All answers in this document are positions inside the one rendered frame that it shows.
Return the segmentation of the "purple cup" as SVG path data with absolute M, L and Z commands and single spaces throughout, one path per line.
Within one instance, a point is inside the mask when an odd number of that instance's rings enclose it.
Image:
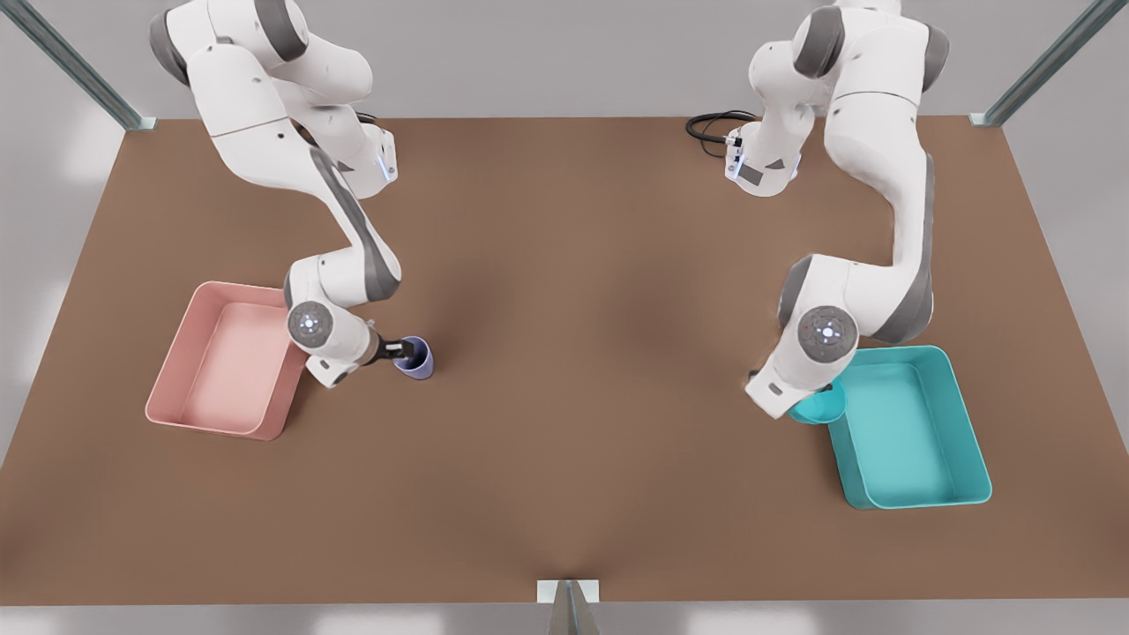
M 402 343 L 400 346 L 402 355 L 393 359 L 394 365 L 402 373 L 406 374 L 406 377 L 431 377 L 434 373 L 434 354 L 428 342 L 420 337 L 406 336 L 400 339 L 400 343 Z

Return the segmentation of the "teal bowl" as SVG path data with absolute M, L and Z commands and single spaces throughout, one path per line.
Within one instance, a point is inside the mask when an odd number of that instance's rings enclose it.
M 824 385 L 819 392 L 794 405 L 788 415 L 794 421 L 811 425 L 826 425 L 839 421 L 847 410 L 847 394 L 842 382 L 835 379 L 830 385 Z

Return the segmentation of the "pink plastic box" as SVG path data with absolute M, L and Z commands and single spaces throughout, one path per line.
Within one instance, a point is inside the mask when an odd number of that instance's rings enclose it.
M 288 336 L 287 318 L 281 289 L 198 286 L 154 381 L 146 418 L 174 429 L 275 440 L 307 359 Z

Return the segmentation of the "teal plastic box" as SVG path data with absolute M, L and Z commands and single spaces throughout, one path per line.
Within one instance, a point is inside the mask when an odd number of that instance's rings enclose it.
M 829 434 L 858 510 L 982 504 L 991 476 L 954 367 L 935 346 L 860 349 L 839 375 L 844 414 Z

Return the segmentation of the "silver frame post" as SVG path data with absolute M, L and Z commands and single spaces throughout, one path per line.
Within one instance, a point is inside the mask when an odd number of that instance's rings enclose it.
M 27 0 L 0 0 L 5 14 L 84 93 L 125 131 L 154 131 L 158 119 L 142 116 Z
M 548 635 L 601 635 L 590 611 L 599 602 L 598 579 L 541 579 L 537 602 L 551 604 Z
M 1093 0 L 1054 42 L 1012 82 L 983 113 L 968 114 L 972 127 L 1000 128 L 1009 121 L 1067 62 L 1076 56 L 1129 0 Z

